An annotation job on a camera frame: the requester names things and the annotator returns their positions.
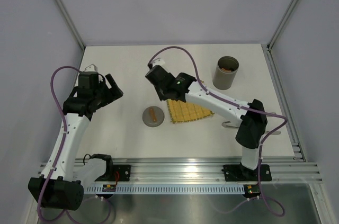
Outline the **grey metal lunch canister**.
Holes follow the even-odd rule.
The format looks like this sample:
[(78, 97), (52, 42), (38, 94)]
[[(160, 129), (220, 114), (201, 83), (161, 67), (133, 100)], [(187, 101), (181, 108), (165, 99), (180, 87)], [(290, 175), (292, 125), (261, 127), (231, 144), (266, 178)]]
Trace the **grey metal lunch canister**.
[[(221, 68), (233, 70), (231, 73), (226, 73)], [(221, 57), (216, 65), (216, 70), (212, 79), (214, 87), (219, 90), (230, 89), (236, 73), (239, 69), (239, 62), (236, 58), (231, 56)]]

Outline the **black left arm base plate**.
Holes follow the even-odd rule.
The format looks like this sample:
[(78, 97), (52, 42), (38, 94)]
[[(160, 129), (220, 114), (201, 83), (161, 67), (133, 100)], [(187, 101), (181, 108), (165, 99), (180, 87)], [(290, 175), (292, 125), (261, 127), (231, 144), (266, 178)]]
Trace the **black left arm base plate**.
[(131, 166), (130, 165), (112, 165), (111, 167), (106, 168), (106, 171), (103, 175), (98, 177), (96, 182), (115, 182), (118, 179), (118, 182), (129, 182), (131, 175)]

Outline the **stainless steel tongs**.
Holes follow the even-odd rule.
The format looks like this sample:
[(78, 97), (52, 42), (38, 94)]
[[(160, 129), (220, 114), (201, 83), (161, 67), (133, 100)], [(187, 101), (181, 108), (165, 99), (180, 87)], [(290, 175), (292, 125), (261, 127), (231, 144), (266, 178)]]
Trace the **stainless steel tongs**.
[[(224, 128), (233, 128), (233, 129), (239, 129), (238, 126), (235, 126), (234, 124), (230, 123), (229, 121), (225, 121), (221, 124)], [(272, 135), (280, 135), (281, 131), (274, 131)]]

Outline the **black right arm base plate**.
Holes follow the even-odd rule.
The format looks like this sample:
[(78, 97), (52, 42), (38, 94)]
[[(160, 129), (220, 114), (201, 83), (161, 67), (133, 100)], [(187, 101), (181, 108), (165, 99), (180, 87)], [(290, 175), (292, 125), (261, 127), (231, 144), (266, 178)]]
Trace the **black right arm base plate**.
[(258, 177), (260, 181), (272, 181), (270, 166), (267, 164), (261, 164), (255, 170), (248, 169), (242, 164), (229, 164), (223, 165), (221, 171), (226, 182), (258, 182)]

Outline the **bamboo woven tray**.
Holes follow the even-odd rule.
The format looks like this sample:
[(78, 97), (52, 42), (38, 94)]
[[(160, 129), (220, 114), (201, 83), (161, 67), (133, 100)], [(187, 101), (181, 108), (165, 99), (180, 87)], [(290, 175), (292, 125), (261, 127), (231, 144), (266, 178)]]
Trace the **bamboo woven tray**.
[(214, 115), (212, 111), (197, 104), (173, 100), (167, 100), (166, 103), (173, 124), (199, 121)]

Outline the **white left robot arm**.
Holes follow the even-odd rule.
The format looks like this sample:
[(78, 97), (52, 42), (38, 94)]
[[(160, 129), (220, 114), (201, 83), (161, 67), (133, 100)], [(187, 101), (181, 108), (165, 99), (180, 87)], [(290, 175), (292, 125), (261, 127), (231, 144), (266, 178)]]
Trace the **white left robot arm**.
[(77, 210), (85, 189), (92, 183), (117, 177), (110, 155), (91, 155), (78, 172), (74, 172), (74, 162), (93, 114), (122, 96), (111, 74), (79, 73), (78, 85), (63, 104), (57, 104), (61, 126), (48, 163), (40, 176), (30, 178), (28, 183), (39, 209)]

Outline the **grey canister lid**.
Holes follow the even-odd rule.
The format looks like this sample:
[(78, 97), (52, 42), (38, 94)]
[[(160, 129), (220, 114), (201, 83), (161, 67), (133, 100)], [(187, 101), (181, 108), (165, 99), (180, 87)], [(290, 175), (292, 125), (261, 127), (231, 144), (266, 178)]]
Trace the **grey canister lid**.
[(164, 111), (158, 106), (149, 106), (142, 113), (143, 123), (151, 128), (160, 126), (164, 120)]

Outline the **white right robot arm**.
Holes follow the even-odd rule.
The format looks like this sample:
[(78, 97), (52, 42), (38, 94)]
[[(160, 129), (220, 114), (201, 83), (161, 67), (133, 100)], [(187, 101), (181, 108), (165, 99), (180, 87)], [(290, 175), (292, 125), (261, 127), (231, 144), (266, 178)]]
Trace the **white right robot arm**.
[(161, 101), (172, 100), (202, 106), (225, 118), (238, 129), (235, 139), (242, 147), (240, 164), (225, 170), (240, 181), (257, 181), (260, 174), (259, 146), (266, 132), (267, 117), (257, 113), (264, 111), (263, 103), (231, 101), (230, 97), (219, 96), (215, 91), (203, 88), (193, 76), (179, 73), (174, 77), (160, 65), (148, 65), (145, 77), (154, 86)]

